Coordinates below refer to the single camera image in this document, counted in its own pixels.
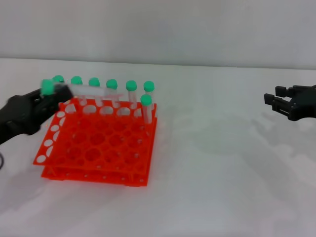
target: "black cable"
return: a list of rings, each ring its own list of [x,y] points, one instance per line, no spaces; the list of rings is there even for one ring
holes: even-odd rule
[[[0,152],[0,160],[1,160],[1,164],[0,164],[0,169],[2,169],[3,165],[4,165],[4,158],[3,155]]]

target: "white table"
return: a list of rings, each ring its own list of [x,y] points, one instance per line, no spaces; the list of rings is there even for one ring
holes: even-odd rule
[[[147,187],[40,177],[46,127],[0,146],[1,237],[315,237],[316,119],[264,104],[315,71],[0,60],[0,105],[61,74],[156,84],[158,126]]]

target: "green cap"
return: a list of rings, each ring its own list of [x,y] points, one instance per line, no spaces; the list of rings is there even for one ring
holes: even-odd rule
[[[152,97],[150,95],[142,95],[140,97],[140,102],[142,105],[149,106],[152,104]]]
[[[54,94],[54,82],[50,79],[44,79],[41,81],[40,93],[42,95]]]
[[[144,83],[144,90],[146,92],[152,92],[154,91],[154,89],[155,89],[155,85],[151,80]]]
[[[53,82],[65,82],[63,76],[57,75],[53,77]]]
[[[136,84],[136,81],[134,80],[129,80],[127,83],[126,83],[126,89],[128,91],[135,91],[137,89],[137,84]]]
[[[82,85],[82,79],[79,76],[71,78],[71,84]]]
[[[107,81],[107,88],[111,89],[117,89],[118,88],[118,82],[115,79],[110,79]]]
[[[100,82],[98,78],[91,78],[89,80],[89,85],[91,86],[100,86]]]

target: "white wall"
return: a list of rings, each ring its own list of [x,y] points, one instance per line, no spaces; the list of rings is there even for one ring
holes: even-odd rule
[[[316,0],[0,0],[0,57],[316,69]]]

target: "orange plastic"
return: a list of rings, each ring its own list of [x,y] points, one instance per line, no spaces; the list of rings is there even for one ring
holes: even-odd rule
[[[42,177],[146,186],[157,105],[151,124],[144,124],[141,103],[135,110],[129,106],[120,102],[118,111],[111,101],[103,100],[103,106],[97,107],[94,99],[82,106],[77,98],[60,104],[33,162],[45,166]]]

